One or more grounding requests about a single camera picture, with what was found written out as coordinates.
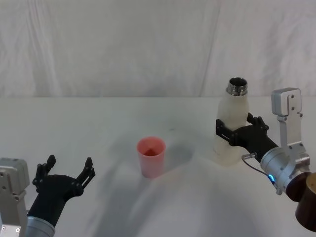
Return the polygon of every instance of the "white backdrop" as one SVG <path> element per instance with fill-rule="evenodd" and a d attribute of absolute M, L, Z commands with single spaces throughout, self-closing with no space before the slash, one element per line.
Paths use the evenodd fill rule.
<path fill-rule="evenodd" d="M 315 0 L 0 0 L 0 96 L 316 95 Z"/>

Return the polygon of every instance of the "plastic cup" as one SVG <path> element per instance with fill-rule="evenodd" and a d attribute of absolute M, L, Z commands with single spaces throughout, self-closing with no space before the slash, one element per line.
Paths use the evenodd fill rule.
<path fill-rule="evenodd" d="M 163 174 L 163 160 L 166 145 L 158 137 L 145 137 L 137 144 L 142 174 L 150 179 Z"/>

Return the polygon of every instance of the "white table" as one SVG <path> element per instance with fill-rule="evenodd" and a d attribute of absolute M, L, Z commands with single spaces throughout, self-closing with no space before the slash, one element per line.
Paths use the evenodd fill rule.
<path fill-rule="evenodd" d="M 297 203 L 277 196 L 242 162 L 210 161 L 217 98 L 36 98 L 0 100 L 0 155 L 23 158 L 33 179 L 56 155 L 52 174 L 76 177 L 92 157 L 96 177 L 70 200 L 56 237 L 314 237 L 295 219 Z M 303 99 L 303 141 L 316 171 L 316 98 Z M 250 99 L 253 115 L 279 143 L 270 98 Z M 140 174 L 136 144 L 155 135 L 167 144 L 168 171 Z M 30 208 L 35 188 L 27 188 Z"/>

